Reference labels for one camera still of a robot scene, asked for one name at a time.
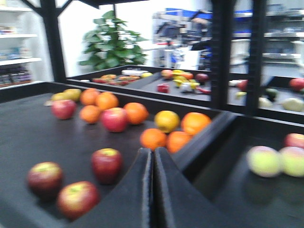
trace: yellow-green apple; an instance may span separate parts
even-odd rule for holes
[[[275,177],[282,171],[280,154],[267,146],[254,146],[247,152],[250,170],[261,177]]]
[[[293,177],[304,177],[304,149],[287,146],[279,152],[282,157],[283,172]]]

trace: white shelf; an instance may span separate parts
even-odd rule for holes
[[[38,61],[41,61],[41,58],[18,58],[18,59],[2,60],[2,61],[0,61],[0,66],[21,64],[21,63],[31,63],[31,62],[38,62]]]
[[[30,12],[30,8],[0,6],[0,12]]]
[[[6,34],[0,35],[0,38],[31,38],[37,37],[36,34]]]

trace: blue object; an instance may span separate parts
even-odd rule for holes
[[[197,13],[197,11],[190,11],[190,10],[177,9],[177,8],[166,8],[166,11],[174,11],[174,10],[181,10],[181,13],[182,13],[181,16],[183,16],[183,17],[189,17],[189,18]],[[167,12],[166,14],[180,16],[179,12]],[[197,18],[211,19],[212,18],[212,14],[200,13],[197,16]]]

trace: apple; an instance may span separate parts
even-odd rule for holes
[[[289,133],[284,139],[285,147],[295,146],[304,149],[304,134]]]
[[[279,150],[283,172],[292,177],[304,177],[304,149],[287,146]]]
[[[162,71],[161,71],[161,76],[162,76],[164,79],[172,79],[172,77],[173,77],[173,72],[172,72],[172,70],[162,70]]]
[[[161,83],[157,85],[157,92],[160,93],[169,93],[169,84]]]
[[[92,78],[92,82],[95,82],[95,83],[104,84],[104,83],[107,83],[108,81],[109,81],[108,79],[103,79],[103,78],[99,78],[99,77]]]
[[[106,109],[101,113],[100,121],[110,132],[123,132],[128,125],[127,112],[119,107]]]
[[[90,211],[101,200],[97,187],[80,181],[65,186],[58,194],[57,207],[60,212],[73,221]]]
[[[123,158],[118,150],[104,148],[91,156],[92,170],[101,184],[114,184],[122,168]]]
[[[71,118],[76,110],[76,102],[72,100],[53,101],[51,111],[60,120]]]
[[[289,81],[289,86],[294,90],[299,92],[301,89],[304,88],[304,78],[297,77],[293,78]]]
[[[28,172],[27,184],[29,189],[42,201],[55,200],[63,180],[61,167],[52,161],[34,165]]]
[[[275,177],[282,171],[278,151],[267,146],[254,146],[247,152],[249,169],[261,177]]]
[[[209,76],[203,73],[196,74],[195,80],[197,80],[201,85],[204,85],[207,81],[209,81]]]
[[[248,80],[241,80],[241,82],[238,83],[237,87],[240,89],[240,91],[246,92],[247,91],[247,83],[248,83]]]

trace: black post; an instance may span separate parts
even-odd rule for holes
[[[212,0],[211,106],[225,109],[228,96],[230,52],[236,0]]]
[[[40,5],[47,35],[54,81],[64,83],[66,82],[66,71],[60,41],[56,3],[55,0],[40,0]]]
[[[245,114],[256,115],[261,90],[261,74],[266,29],[266,1],[253,1],[252,33],[248,62],[248,83]]]

